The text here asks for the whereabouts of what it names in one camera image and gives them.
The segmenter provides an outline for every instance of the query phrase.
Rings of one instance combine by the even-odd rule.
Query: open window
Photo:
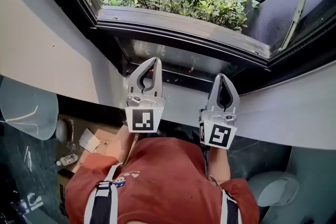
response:
[[[336,0],[55,1],[123,76],[159,56],[167,83],[209,91],[222,72],[242,94],[336,59]]]

